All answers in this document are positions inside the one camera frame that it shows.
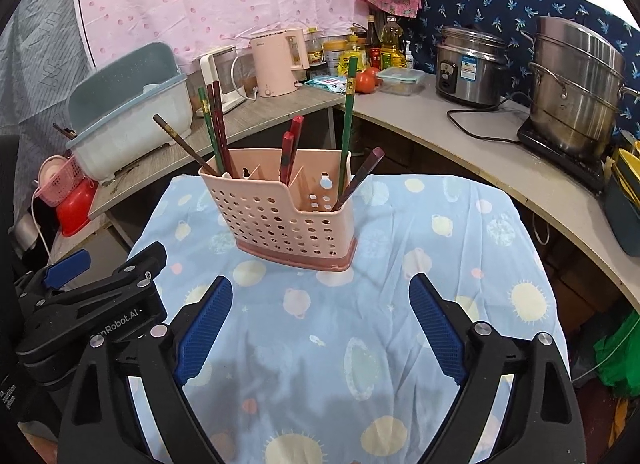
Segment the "red tomato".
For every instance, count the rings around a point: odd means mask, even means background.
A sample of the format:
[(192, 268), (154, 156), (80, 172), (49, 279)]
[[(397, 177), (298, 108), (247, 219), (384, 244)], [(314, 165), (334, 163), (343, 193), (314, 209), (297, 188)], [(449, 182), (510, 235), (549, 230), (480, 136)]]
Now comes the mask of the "red tomato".
[(356, 74), (355, 91), (358, 94), (372, 94), (380, 85), (378, 80), (378, 68), (369, 67)]

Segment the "bright red chopstick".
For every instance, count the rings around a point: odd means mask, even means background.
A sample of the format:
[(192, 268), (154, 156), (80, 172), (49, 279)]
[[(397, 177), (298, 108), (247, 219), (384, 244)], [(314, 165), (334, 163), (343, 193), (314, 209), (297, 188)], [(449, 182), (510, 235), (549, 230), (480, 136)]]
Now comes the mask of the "bright red chopstick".
[(285, 186), (288, 186), (288, 182), (291, 177), (291, 158), (294, 146), (294, 134), (292, 132), (285, 132), (282, 136), (281, 145), (281, 157), (280, 157), (280, 169), (279, 180)]
[(290, 127), (290, 132), (293, 135), (293, 141), (292, 141), (292, 149), (291, 149), (291, 155), (290, 155), (290, 164), (288, 165), (288, 184), (290, 184), (291, 177), (293, 174), (293, 166), (294, 166), (295, 157), (296, 157), (296, 153), (299, 145), (300, 136), (302, 136), (303, 125), (304, 125), (303, 116), (293, 117), (291, 127)]

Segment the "clear food container teal lid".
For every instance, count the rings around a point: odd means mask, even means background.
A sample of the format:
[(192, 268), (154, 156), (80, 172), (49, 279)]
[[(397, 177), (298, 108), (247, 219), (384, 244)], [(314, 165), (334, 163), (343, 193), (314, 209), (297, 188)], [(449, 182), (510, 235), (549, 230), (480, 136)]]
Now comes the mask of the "clear food container teal lid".
[(419, 69), (390, 67), (375, 74), (378, 89), (387, 94), (411, 96), (420, 91), (425, 72)]

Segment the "brown chopstick gold band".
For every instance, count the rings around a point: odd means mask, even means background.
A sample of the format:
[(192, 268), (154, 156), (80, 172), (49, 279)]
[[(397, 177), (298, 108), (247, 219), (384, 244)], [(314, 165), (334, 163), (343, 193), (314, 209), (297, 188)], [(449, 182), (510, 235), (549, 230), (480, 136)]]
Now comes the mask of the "brown chopstick gold band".
[(159, 115), (154, 114), (153, 121), (190, 157), (198, 162), (201, 169), (208, 175), (216, 176), (214, 169)]

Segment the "dark green thin chopstick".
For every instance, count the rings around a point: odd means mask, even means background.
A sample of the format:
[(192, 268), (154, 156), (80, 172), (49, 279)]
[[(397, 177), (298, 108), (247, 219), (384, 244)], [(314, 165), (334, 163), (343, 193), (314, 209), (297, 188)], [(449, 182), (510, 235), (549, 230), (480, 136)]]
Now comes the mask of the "dark green thin chopstick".
[(338, 192), (337, 199), (346, 188), (346, 172), (347, 158), (349, 154), (350, 135), (352, 135), (352, 109), (355, 102), (355, 79), (357, 74), (358, 60), (356, 57), (350, 57), (348, 61), (347, 80), (346, 80), (346, 96), (345, 110), (342, 134), (342, 149), (340, 159), (340, 172), (338, 172)]

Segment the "dark purple chopstick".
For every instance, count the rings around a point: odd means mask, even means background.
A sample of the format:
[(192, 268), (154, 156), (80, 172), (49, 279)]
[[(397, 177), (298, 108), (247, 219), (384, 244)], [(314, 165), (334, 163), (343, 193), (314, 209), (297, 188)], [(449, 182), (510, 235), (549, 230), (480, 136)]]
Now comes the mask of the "dark purple chopstick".
[(332, 207), (333, 212), (341, 210), (343, 205), (364, 183), (366, 178), (374, 171), (374, 169), (380, 164), (384, 157), (385, 152), (380, 147), (376, 147), (370, 152), (369, 157), (364, 160), (356, 174), (352, 177), (349, 184), (346, 186), (345, 190), (335, 202), (334, 206)]

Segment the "light blue patterned tablecloth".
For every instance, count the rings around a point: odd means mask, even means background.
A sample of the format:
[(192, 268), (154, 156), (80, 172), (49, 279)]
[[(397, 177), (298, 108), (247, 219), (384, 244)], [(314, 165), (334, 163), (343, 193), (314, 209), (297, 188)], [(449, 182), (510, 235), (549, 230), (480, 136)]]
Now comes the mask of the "light blue patterned tablecloth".
[(340, 273), (241, 252), (204, 183), (171, 180), (139, 239), (160, 242), (170, 315), (218, 276), (233, 304), (184, 392), (228, 463), (413, 463), (457, 394), (408, 299), (425, 273), (506, 336), (565, 336), (532, 238), (502, 191), (453, 176), (371, 176), (352, 197), (357, 250)]

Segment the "green plastic bag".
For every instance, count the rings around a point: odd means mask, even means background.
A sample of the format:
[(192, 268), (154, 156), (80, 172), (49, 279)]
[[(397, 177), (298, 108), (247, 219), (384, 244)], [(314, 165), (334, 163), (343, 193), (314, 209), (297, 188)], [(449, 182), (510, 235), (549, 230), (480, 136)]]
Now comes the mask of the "green plastic bag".
[(612, 335), (598, 340), (596, 372), (601, 382), (617, 396), (636, 398), (640, 390), (639, 314), (633, 311)]

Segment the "yellow labelled tin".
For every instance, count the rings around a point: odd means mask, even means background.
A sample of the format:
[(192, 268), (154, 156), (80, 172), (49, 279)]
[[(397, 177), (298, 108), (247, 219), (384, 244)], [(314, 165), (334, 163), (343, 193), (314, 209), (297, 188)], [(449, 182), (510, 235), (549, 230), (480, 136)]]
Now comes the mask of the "yellow labelled tin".
[(347, 40), (344, 38), (328, 39), (322, 43), (324, 60), (331, 76), (338, 76), (338, 64), (346, 47)]

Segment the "large steel steamer pot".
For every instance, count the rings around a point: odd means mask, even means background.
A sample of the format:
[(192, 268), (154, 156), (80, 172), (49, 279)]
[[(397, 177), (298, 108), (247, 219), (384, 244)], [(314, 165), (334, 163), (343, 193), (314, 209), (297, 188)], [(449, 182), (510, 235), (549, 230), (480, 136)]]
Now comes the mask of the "large steel steamer pot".
[(534, 45), (530, 120), (561, 151), (601, 157), (618, 104), (639, 92), (626, 84), (622, 54), (596, 31), (561, 17), (539, 16)]

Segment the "pink electric kettle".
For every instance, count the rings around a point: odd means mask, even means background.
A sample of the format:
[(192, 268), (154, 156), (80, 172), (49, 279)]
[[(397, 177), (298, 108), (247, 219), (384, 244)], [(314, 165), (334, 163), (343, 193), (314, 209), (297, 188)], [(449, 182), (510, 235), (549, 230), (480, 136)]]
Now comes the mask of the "pink electric kettle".
[(258, 95), (271, 98), (297, 90), (295, 71), (309, 68), (303, 30), (291, 28), (250, 37)]

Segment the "dark red chopstick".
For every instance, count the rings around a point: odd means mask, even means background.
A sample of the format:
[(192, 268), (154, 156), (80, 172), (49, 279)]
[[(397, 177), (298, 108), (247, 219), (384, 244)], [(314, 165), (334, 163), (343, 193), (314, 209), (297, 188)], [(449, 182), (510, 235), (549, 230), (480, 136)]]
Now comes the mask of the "dark red chopstick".
[(233, 176), (227, 135), (224, 130), (224, 113), (222, 112), (220, 83), (218, 81), (214, 81), (212, 84), (208, 84), (206, 86), (206, 90), (209, 108), (210, 111), (212, 111), (218, 171), (220, 174), (228, 173), (230, 176)]
[(224, 170), (232, 177), (238, 177), (238, 172), (233, 165), (231, 154), (228, 148), (226, 129), (224, 128), (224, 113), (222, 112), (222, 99), (220, 83), (212, 83), (212, 97), (214, 103), (214, 128), (217, 136), (218, 147)]

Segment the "dark green box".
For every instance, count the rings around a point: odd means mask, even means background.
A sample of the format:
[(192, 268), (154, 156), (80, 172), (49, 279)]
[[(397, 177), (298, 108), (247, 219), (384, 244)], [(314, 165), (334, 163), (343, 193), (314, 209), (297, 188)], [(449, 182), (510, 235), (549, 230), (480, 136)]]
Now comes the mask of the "dark green box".
[(605, 189), (603, 210), (623, 251), (640, 254), (639, 158), (618, 149)]

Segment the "green chopstick gold band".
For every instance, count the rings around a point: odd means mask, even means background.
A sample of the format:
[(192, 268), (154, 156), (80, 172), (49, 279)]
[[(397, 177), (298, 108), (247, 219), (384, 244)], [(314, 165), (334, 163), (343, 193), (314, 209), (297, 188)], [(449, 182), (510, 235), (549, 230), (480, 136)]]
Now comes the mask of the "green chopstick gold band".
[(210, 108), (209, 99), (206, 93), (206, 88), (204, 86), (198, 87), (198, 97), (200, 97), (200, 102), (203, 110), (203, 117), (207, 128), (207, 134), (209, 137), (210, 144), (213, 148), (213, 153), (215, 157), (215, 162), (217, 166), (218, 175), (221, 176), (226, 172), (224, 169), (224, 162), (222, 162), (220, 150), (218, 147), (218, 141), (215, 134), (214, 122), (212, 117), (212, 108)]

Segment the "pink perforated utensil holder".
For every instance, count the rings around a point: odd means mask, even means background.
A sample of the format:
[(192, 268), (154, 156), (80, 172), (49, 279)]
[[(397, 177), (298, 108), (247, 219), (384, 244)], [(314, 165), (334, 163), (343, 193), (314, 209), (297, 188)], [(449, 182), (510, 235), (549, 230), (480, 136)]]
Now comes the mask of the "pink perforated utensil holder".
[(340, 151), (300, 149), (288, 185), (279, 179), (279, 149), (232, 149), (230, 154), (234, 178), (198, 174), (240, 250), (311, 270), (350, 266), (357, 246), (354, 211), (349, 202), (332, 210)]

